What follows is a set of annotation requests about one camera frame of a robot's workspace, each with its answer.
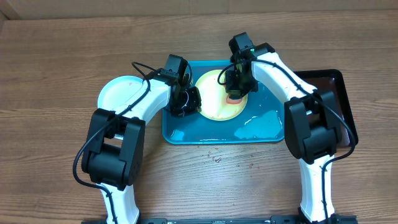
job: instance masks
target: brown table surface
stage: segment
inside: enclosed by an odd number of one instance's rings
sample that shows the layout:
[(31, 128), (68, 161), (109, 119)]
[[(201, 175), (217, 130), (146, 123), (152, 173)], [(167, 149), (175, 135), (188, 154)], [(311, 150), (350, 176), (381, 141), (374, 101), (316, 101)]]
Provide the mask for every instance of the brown table surface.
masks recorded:
[[(398, 11), (6, 21), (0, 36), (0, 222), (104, 218), (100, 192), (72, 176), (102, 87), (131, 74), (132, 60), (162, 67), (168, 54), (227, 59), (229, 39), (246, 31), (255, 43), (270, 43), (292, 70), (343, 73), (360, 140), (351, 157), (333, 165), (333, 204), (360, 223), (395, 223), (397, 24)], [(145, 139), (135, 184), (143, 217), (297, 214), (299, 165), (284, 141), (173, 146), (162, 137), (160, 113)]]

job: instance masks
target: blue tray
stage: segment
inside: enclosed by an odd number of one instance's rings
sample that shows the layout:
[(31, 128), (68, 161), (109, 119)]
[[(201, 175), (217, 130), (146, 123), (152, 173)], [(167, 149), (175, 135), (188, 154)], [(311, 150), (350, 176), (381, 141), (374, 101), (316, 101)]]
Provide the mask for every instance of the blue tray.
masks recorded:
[[(209, 60), (189, 64), (195, 84), (206, 72), (223, 69), (230, 62)], [(163, 137), (171, 144), (277, 142), (284, 138), (283, 104), (262, 83), (257, 93), (249, 93), (242, 113), (227, 121), (213, 121), (200, 113), (184, 118), (175, 118), (165, 110), (162, 113)]]

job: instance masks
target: blue rectangular tray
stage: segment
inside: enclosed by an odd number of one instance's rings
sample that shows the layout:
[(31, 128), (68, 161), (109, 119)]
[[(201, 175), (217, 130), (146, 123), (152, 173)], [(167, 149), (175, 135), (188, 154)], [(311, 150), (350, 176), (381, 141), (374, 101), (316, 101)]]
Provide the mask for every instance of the blue rectangular tray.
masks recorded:
[[(189, 64), (195, 84), (206, 72), (223, 69), (230, 62), (209, 60), (191, 61)], [(283, 104), (259, 83), (259, 91), (249, 93), (242, 113), (227, 121), (213, 121), (200, 113), (175, 118), (163, 110), (162, 134), (171, 144), (277, 142), (284, 138)]]

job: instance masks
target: wire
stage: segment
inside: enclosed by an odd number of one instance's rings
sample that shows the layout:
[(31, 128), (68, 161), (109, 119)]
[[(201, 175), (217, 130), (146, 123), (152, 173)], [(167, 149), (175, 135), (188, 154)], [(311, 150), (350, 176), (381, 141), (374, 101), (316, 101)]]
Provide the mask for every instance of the wire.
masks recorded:
[(144, 99), (144, 97), (148, 94), (148, 92), (150, 91), (150, 81), (146, 78), (146, 75), (144, 74), (144, 72), (142, 72), (137, 66), (143, 66), (145, 68), (151, 69), (154, 71), (153, 68), (147, 66), (147, 65), (143, 65), (141, 63), (137, 63), (137, 62), (132, 62), (131, 63), (132, 66), (144, 77), (144, 80), (146, 80), (148, 86), (147, 89), (145, 90), (145, 92), (135, 101), (133, 102), (131, 105), (129, 105), (124, 111), (120, 112), (119, 114), (117, 114), (115, 117), (113, 117), (112, 119), (110, 119), (104, 126), (102, 126), (102, 128), (100, 128), (94, 135), (92, 135), (92, 137), (89, 138), (89, 140), (87, 140), (86, 143), (84, 143), (84, 145), (80, 148), (79, 152), (76, 155), (75, 160), (73, 161), (73, 177), (75, 178), (75, 180), (84, 186), (87, 187), (92, 187), (95, 189), (100, 189), (103, 190), (106, 193), (107, 198), (109, 198), (109, 204), (111, 206), (111, 213), (112, 213), (112, 217), (113, 217), (113, 222), (115, 222), (115, 224), (118, 224), (118, 218), (116, 217), (116, 213), (114, 211), (114, 204), (113, 204), (113, 199), (112, 199), (112, 194), (111, 192), (106, 188), (103, 187), (101, 185), (96, 185), (96, 184), (91, 184), (91, 183), (87, 183), (84, 182), (83, 180), (81, 180), (79, 178), (79, 176), (77, 175), (77, 164), (79, 162), (80, 156), (83, 154), (84, 150), (87, 148), (87, 146), (89, 145), (90, 142), (92, 142), (92, 140), (97, 137), (97, 135), (99, 135), (99, 133), (103, 132), (106, 128), (108, 128), (111, 124), (113, 124), (117, 119), (119, 119), (122, 115), (124, 115), (125, 113), (127, 113), (128, 111), (130, 111), (133, 107), (135, 107), (142, 99)]
[(345, 123), (345, 121), (343, 120), (343, 118), (341, 118), (341, 117), (340, 117), (336, 112), (334, 112), (330, 107), (328, 107), (327, 105), (325, 105), (320, 99), (318, 99), (317, 97), (315, 97), (315, 96), (312, 95), (311, 93), (305, 91), (305, 90), (303, 89), (303, 87), (302, 87), (300, 84), (298, 84), (298, 83), (293, 79), (293, 77), (292, 77), (284, 68), (282, 68), (280, 65), (278, 65), (278, 64), (276, 64), (276, 63), (274, 63), (274, 62), (270, 62), (270, 61), (267, 61), (267, 60), (260, 60), (260, 59), (256, 59), (256, 58), (255, 58), (255, 59), (251, 59), (251, 60), (242, 60), (242, 61), (239, 61), (239, 62), (232, 63), (231, 65), (228, 65), (227, 67), (225, 67), (225, 68), (220, 72), (220, 74), (218, 75), (218, 79), (217, 79), (218, 84), (220, 84), (220, 85), (224, 85), (224, 84), (225, 84), (225, 83), (220, 83), (220, 76), (221, 76), (221, 74), (222, 74), (223, 72), (225, 72), (227, 69), (231, 68), (232, 66), (235, 66), (235, 65), (237, 65), (237, 64), (239, 64), (239, 63), (243, 63), (243, 62), (261, 62), (261, 63), (265, 63), (265, 64), (268, 64), (268, 65), (272, 65), (272, 66), (275, 67), (275, 68), (278, 68), (278, 69), (279, 69), (283, 74), (285, 74), (286, 77), (297, 87), (297, 89), (299, 89), (301, 92), (303, 92), (304, 94), (306, 94), (307, 96), (309, 96), (309, 97), (311, 97), (313, 100), (315, 100), (319, 105), (321, 105), (322, 107), (324, 107), (324, 109), (326, 109), (326, 110), (329, 111), (333, 116), (335, 116), (335, 117), (339, 120), (339, 122), (346, 128), (347, 133), (348, 133), (348, 135), (349, 135), (349, 138), (351, 139), (351, 142), (350, 142), (350, 144), (351, 144), (351, 149), (350, 149), (346, 154), (344, 154), (344, 155), (342, 155), (342, 156), (339, 156), (339, 157), (330, 159), (330, 160), (327, 161), (327, 162), (323, 165), (323, 167), (322, 167), (322, 204), (323, 204), (323, 209), (324, 209), (324, 211), (325, 211), (326, 224), (328, 224), (329, 218), (328, 218), (328, 210), (326, 209), (327, 204), (326, 204), (326, 193), (325, 193), (325, 171), (326, 171), (326, 167), (327, 167), (327, 165), (331, 164), (332, 162), (338, 161), (338, 160), (340, 160), (340, 159), (344, 159), (344, 158), (348, 157), (349, 155), (351, 155), (351, 154), (354, 152), (356, 142), (355, 142), (355, 137), (354, 137), (354, 134), (353, 134), (352, 130), (348, 127), (347, 123)]

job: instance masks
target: wooden table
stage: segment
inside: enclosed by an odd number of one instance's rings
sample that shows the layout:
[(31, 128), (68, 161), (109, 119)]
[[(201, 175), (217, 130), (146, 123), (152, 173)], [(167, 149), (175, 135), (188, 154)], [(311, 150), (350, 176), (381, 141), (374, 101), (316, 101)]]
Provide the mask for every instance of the wooden table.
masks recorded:
[[(360, 223), (395, 223), (397, 24), (398, 11), (6, 21), (0, 36), (0, 222), (104, 218), (100, 192), (72, 176), (102, 87), (131, 74), (132, 60), (162, 67), (168, 54), (229, 58), (229, 39), (246, 31), (255, 43), (275, 47), (292, 70), (343, 72), (359, 144), (333, 165), (333, 204)], [(135, 184), (143, 217), (297, 213), (299, 165), (283, 141), (173, 146), (162, 138), (160, 113), (145, 139)], [(212, 161), (209, 151), (222, 161)]]

